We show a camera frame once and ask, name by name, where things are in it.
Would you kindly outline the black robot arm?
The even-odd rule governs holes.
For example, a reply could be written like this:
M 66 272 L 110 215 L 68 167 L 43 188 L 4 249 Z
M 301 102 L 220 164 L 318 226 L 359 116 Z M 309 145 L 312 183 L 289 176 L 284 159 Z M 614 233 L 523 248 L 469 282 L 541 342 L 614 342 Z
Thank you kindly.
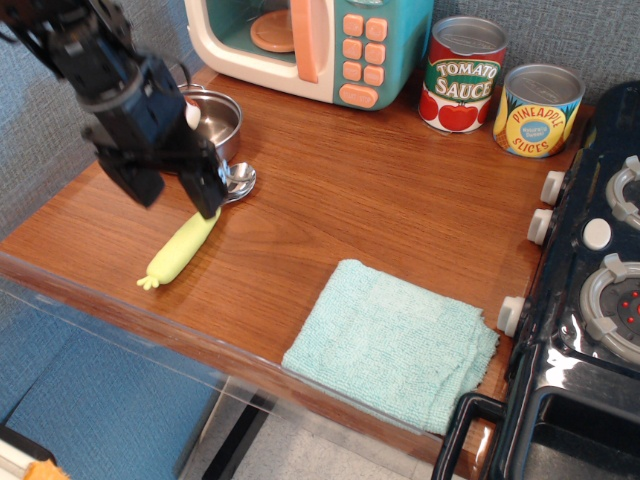
M 174 173 L 206 219 L 228 193 L 214 144 L 187 122 L 188 102 L 164 60 L 134 46 L 112 1 L 4 1 L 1 21 L 57 78 L 69 82 L 98 123 L 82 136 L 104 172 L 149 207 Z

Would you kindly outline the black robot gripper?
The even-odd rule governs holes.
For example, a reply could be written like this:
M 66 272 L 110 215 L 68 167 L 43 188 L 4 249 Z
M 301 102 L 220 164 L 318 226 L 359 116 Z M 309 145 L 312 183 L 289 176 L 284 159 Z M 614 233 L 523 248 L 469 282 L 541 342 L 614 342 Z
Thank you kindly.
M 216 215 L 228 194 L 219 156 L 188 125 L 188 103 L 162 58 L 77 54 L 74 90 L 98 121 L 84 138 L 94 144 L 103 171 L 133 201 L 150 207 L 169 173 L 178 176 L 204 219 Z

